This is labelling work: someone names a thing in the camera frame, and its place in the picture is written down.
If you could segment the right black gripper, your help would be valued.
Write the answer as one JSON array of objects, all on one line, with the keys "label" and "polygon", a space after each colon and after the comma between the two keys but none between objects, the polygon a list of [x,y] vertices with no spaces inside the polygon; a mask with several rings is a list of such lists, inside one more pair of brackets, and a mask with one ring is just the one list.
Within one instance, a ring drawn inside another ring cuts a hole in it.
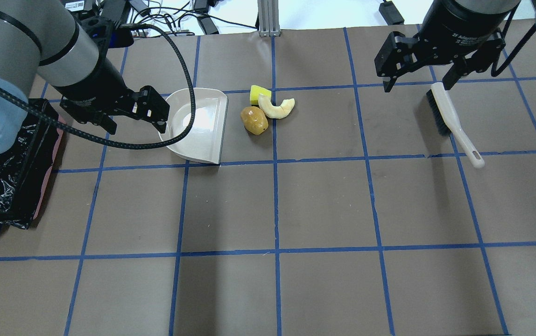
[{"label": "right black gripper", "polygon": [[504,40],[498,29],[506,15],[505,0],[433,1],[415,36],[390,32],[375,56],[383,89],[391,92],[397,79],[415,72],[419,62],[453,62],[443,77],[445,90],[472,72],[490,70],[497,77],[507,68],[507,63],[499,64]]}]

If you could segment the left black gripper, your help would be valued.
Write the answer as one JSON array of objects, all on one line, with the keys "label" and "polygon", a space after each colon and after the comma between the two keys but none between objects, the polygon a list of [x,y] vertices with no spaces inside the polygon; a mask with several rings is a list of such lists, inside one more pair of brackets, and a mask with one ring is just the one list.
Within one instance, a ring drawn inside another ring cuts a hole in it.
[{"label": "left black gripper", "polygon": [[82,81],[59,87],[61,107],[74,121],[90,123],[115,135],[114,116],[144,120],[160,134],[166,132],[170,105],[150,85],[140,91],[129,89],[116,70],[100,70]]}]

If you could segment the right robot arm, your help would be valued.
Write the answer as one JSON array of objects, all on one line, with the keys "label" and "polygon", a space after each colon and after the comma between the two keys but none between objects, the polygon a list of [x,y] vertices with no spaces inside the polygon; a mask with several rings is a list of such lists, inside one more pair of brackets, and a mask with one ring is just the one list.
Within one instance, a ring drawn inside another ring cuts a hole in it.
[{"label": "right robot arm", "polygon": [[375,56],[375,72],[383,79],[385,92],[406,73],[434,65],[450,65],[442,80],[446,90],[473,72],[489,70],[493,77],[498,76],[536,33],[534,0],[535,23],[505,62],[499,63],[519,4],[518,0],[433,1],[414,36],[391,32]]}]

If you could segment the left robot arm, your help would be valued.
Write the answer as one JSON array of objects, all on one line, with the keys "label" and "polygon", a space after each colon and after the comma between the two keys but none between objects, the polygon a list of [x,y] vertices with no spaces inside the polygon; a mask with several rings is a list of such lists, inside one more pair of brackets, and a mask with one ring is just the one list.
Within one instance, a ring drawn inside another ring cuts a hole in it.
[{"label": "left robot arm", "polygon": [[[59,0],[0,0],[0,88],[27,103],[39,76],[63,96],[75,121],[115,134],[111,116],[127,116],[166,131],[169,104],[150,86],[129,89],[107,59],[113,25],[104,17],[79,23]],[[0,154],[27,117],[0,97]]]}]

